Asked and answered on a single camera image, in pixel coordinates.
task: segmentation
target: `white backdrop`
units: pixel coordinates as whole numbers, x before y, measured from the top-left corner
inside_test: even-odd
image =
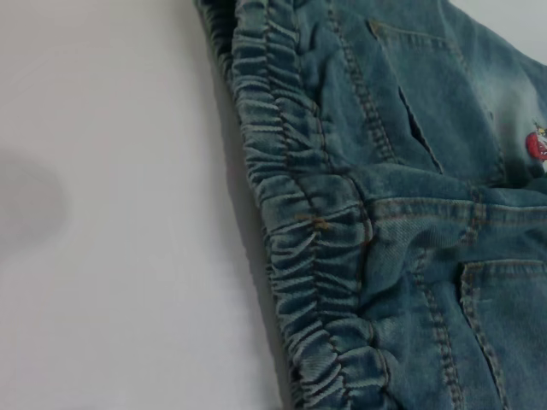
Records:
[[[547,3],[459,0],[547,62]],[[230,99],[191,0],[0,0],[0,408],[279,410]]]

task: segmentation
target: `jeans pocket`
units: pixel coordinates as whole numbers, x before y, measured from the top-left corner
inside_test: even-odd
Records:
[[[369,21],[422,143],[443,173],[486,185],[504,180],[491,118],[456,43]]]
[[[541,261],[464,264],[462,311],[482,349],[503,409],[547,402],[547,266]]]

